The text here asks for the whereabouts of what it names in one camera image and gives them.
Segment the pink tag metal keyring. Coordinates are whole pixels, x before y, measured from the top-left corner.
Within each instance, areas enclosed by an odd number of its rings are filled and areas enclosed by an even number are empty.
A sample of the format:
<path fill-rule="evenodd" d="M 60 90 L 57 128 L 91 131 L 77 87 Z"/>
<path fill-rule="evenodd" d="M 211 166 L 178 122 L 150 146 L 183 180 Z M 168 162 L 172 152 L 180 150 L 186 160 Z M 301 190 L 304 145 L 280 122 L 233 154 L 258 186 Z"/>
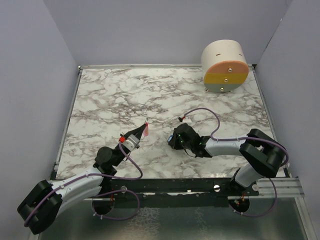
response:
<path fill-rule="evenodd" d="M 143 130 L 143 136 L 147 137 L 149 135 L 149 118 L 147 117 L 145 120 L 145 128 Z"/>

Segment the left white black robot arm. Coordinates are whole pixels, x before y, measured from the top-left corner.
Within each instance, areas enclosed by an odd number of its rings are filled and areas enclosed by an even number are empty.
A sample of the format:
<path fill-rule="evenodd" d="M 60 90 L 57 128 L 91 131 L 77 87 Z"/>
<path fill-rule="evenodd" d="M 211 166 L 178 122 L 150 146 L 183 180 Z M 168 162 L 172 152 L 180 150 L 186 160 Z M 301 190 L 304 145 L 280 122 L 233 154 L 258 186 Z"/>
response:
<path fill-rule="evenodd" d="M 111 190 L 110 180 L 117 178 L 116 167 L 139 147 L 143 132 L 148 128 L 145 122 L 140 127 L 121 134 L 114 148 L 101 147 L 93 166 L 83 173 L 65 180 L 50 183 L 38 182 L 17 207 L 17 212 L 34 235 L 46 230 L 66 209 L 89 197 L 106 197 Z"/>

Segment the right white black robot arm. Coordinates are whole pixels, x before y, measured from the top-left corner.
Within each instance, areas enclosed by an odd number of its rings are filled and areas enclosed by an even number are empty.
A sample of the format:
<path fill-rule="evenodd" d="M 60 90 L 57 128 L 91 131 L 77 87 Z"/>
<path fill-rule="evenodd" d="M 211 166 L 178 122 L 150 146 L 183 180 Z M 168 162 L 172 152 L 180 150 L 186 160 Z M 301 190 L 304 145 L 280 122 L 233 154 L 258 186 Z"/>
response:
<path fill-rule="evenodd" d="M 287 164 L 289 155 L 285 147 L 264 132 L 253 128 L 236 138 L 200 136 L 187 123 L 180 124 L 168 138 L 168 145 L 175 150 L 191 151 L 196 158 L 241 156 L 247 160 L 232 176 L 229 189 L 240 196 L 261 178 L 276 177 L 280 167 Z"/>

